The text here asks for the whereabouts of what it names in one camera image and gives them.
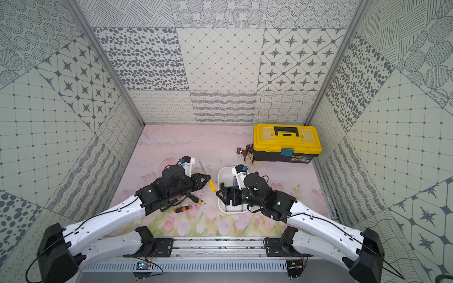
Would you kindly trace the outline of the dark red metal fitting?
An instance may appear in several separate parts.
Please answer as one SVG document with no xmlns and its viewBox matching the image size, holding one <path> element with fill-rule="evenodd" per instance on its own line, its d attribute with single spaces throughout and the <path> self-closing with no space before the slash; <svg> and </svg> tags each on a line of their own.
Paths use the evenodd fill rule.
<svg viewBox="0 0 453 283">
<path fill-rule="evenodd" d="M 239 155 L 242 155 L 244 157 L 244 159 L 246 159 L 247 156 L 250 154 L 250 148 L 251 148 L 251 145 L 246 145 L 246 147 L 244 149 L 238 147 L 236 150 L 236 153 Z"/>
</svg>

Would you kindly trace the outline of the yellow black toolbox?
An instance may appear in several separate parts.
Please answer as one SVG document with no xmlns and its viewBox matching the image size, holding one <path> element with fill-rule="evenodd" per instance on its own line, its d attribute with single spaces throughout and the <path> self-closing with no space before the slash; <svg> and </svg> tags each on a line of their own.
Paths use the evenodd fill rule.
<svg viewBox="0 0 453 283">
<path fill-rule="evenodd" d="M 259 124 L 251 150 L 256 161 L 310 163 L 322 153 L 322 145 L 313 126 Z"/>
</svg>

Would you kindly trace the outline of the small orange black screwdriver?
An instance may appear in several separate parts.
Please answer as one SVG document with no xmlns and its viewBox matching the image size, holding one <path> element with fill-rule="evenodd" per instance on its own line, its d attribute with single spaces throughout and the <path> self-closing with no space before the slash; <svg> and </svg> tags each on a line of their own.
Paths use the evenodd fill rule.
<svg viewBox="0 0 453 283">
<path fill-rule="evenodd" d="M 185 211 L 189 211 L 193 208 L 197 208 L 199 206 L 203 206 L 204 204 L 197 204 L 197 205 L 187 205 L 187 206 L 180 206 L 174 209 L 174 213 L 182 213 Z"/>
</svg>

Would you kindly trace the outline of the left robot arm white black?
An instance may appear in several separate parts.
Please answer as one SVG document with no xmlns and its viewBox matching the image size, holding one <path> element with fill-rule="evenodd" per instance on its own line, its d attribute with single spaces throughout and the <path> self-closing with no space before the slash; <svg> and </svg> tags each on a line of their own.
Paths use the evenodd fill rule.
<svg viewBox="0 0 453 283">
<path fill-rule="evenodd" d="M 192 173 L 191 166 L 167 166 L 160 178 L 121 204 L 73 225 L 49 226 L 33 261 L 39 267 L 41 282 L 65 283 L 89 265 L 115 257 L 153 255 L 158 244 L 146 226 L 118 237 L 108 234 L 160 210 L 174 199 L 203 189 L 210 180 L 209 175 Z"/>
</svg>

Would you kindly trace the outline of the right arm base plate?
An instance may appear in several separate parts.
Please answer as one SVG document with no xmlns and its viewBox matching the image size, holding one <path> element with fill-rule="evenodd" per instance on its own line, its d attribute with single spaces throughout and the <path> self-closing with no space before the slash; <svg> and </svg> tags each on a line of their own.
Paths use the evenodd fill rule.
<svg viewBox="0 0 453 283">
<path fill-rule="evenodd" d="M 301 254 L 293 247 L 293 238 L 297 228 L 287 227 L 280 238 L 263 239 L 267 257 L 313 257 L 311 254 Z"/>
</svg>

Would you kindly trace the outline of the white plastic storage box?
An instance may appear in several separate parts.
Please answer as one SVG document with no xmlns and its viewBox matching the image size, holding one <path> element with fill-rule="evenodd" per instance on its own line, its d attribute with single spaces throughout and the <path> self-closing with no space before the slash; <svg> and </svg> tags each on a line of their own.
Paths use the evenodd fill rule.
<svg viewBox="0 0 453 283">
<path fill-rule="evenodd" d="M 234 166 L 229 166 L 229 167 L 223 167 L 219 172 L 218 172 L 218 184 L 217 184 L 217 191 L 220 190 L 220 184 L 222 182 L 225 183 L 226 187 L 233 186 L 233 177 L 234 175 L 231 172 L 231 169 L 234 168 Z M 220 199 L 218 198 L 218 207 L 220 211 L 224 214 L 227 215 L 236 215 L 236 214 L 241 214 L 241 213 L 247 213 L 247 205 L 242 204 L 239 206 L 225 206 Z"/>
</svg>

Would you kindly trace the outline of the black yellow dotted screwdriver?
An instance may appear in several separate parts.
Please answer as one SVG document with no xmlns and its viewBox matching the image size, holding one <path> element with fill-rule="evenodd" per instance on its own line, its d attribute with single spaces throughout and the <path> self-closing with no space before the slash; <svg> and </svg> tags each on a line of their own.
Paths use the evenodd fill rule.
<svg viewBox="0 0 453 283">
<path fill-rule="evenodd" d="M 168 210 L 169 208 L 173 207 L 177 202 L 178 202 L 177 199 L 170 200 L 165 206 L 163 206 L 162 208 L 160 208 L 160 211 L 161 211 L 161 212 L 165 212 L 165 211 Z"/>
</svg>

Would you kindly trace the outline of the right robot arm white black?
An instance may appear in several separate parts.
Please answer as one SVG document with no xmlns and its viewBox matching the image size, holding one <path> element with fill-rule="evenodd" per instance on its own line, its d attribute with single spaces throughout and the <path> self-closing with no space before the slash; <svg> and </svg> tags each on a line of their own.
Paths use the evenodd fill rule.
<svg viewBox="0 0 453 283">
<path fill-rule="evenodd" d="M 287 224 L 280 239 L 265 239 L 270 257 L 311 255 L 346 269 L 359 283 L 381 281 L 385 253 L 377 232 L 346 227 L 314 212 L 295 197 L 273 190 L 258 173 L 239 173 L 236 179 L 237 186 L 222 183 L 217 191 L 225 205 L 256 207 Z"/>
</svg>

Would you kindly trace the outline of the aluminium mounting rail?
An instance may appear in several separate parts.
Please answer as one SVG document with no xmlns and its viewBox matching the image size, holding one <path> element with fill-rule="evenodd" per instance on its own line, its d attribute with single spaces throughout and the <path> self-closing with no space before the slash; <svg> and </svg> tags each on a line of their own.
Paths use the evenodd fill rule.
<svg viewBox="0 0 453 283">
<path fill-rule="evenodd" d="M 85 256 L 84 266 L 94 264 L 124 254 L 134 252 L 138 247 L 138 239 L 132 238 L 133 233 L 118 237 L 99 239 L 91 244 L 67 242 L 68 250 L 73 256 Z M 257 258 L 267 257 L 263 244 L 264 238 L 176 238 L 173 250 L 168 258 Z M 314 257 L 333 263 L 342 263 L 344 258 L 356 260 L 363 250 L 362 243 L 353 238 L 340 239 L 336 245 L 329 244 L 318 237 L 301 231 L 293 238 L 293 247 L 301 254 L 311 254 Z M 308 257 L 267 257 L 267 258 L 308 258 Z"/>
</svg>

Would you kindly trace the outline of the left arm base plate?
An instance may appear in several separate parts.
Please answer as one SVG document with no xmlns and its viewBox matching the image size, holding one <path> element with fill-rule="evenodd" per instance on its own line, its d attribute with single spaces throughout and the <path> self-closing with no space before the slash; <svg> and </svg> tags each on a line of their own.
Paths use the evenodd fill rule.
<svg viewBox="0 0 453 283">
<path fill-rule="evenodd" d="M 136 228 L 132 238 L 138 239 L 138 247 L 134 252 L 124 254 L 126 258 L 168 258 L 171 256 L 175 241 L 173 238 L 155 238 L 147 226 Z"/>
</svg>

